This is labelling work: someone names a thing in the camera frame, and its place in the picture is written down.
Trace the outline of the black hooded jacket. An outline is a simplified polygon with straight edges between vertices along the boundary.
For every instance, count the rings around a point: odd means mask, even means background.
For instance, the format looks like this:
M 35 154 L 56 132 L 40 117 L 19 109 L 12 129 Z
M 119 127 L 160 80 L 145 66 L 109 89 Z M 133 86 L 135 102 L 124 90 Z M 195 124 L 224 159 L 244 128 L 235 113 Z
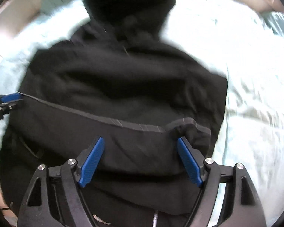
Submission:
M 211 156 L 228 82 L 163 43 L 175 0 L 84 0 L 90 21 L 36 52 L 0 150 L 0 184 L 19 213 L 36 168 L 60 166 L 97 138 L 104 153 L 82 194 L 112 226 L 183 226 L 199 189 L 176 149 Z

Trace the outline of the light green bed comforter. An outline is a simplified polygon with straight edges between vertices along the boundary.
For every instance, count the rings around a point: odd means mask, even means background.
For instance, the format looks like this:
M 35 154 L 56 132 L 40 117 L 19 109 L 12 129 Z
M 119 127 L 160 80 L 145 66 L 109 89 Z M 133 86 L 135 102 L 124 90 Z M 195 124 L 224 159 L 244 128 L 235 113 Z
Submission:
M 82 0 L 40 0 L 19 29 L 0 22 L 0 94 L 19 87 L 38 49 L 70 38 L 89 16 Z M 268 226 L 284 211 L 284 15 L 259 14 L 235 0 L 176 0 L 164 42 L 226 76 L 226 116 L 213 157 L 250 173 Z

